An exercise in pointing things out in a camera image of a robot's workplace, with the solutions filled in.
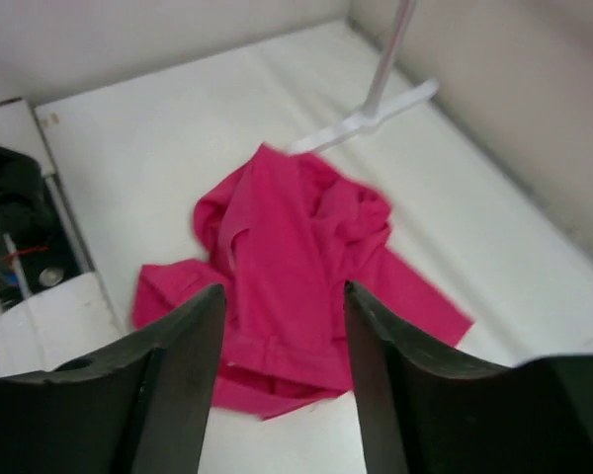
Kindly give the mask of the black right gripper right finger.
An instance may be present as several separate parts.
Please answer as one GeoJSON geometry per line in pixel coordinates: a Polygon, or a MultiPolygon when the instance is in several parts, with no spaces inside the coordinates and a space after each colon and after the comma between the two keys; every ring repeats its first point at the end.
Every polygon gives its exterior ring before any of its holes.
{"type": "Polygon", "coordinates": [[[593,473],[593,355],[507,367],[456,350],[345,286],[371,473],[593,473]]]}

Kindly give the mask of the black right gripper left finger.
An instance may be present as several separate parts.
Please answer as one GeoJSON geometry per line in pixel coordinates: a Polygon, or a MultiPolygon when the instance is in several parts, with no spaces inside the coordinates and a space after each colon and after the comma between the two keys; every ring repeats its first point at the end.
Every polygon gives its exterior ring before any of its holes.
{"type": "Polygon", "coordinates": [[[194,473],[225,324],[210,285],[52,371],[0,377],[0,473],[194,473]]]}

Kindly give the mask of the pink trousers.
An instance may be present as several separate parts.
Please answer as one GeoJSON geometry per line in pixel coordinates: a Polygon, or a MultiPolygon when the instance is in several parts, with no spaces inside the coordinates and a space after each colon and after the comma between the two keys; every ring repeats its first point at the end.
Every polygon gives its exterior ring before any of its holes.
{"type": "Polygon", "coordinates": [[[205,260],[145,265],[130,317],[143,328],[219,283],[226,327],[213,403],[272,419],[353,387],[344,287],[455,346],[471,319],[387,245],[391,207],[318,156],[261,146],[196,204],[205,260]]]}

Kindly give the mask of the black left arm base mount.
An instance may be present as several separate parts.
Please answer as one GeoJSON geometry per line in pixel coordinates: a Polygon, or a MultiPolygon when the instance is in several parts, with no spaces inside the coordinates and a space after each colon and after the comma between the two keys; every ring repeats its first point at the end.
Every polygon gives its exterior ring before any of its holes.
{"type": "Polygon", "coordinates": [[[0,311],[81,274],[41,164],[0,146],[0,311]]]}

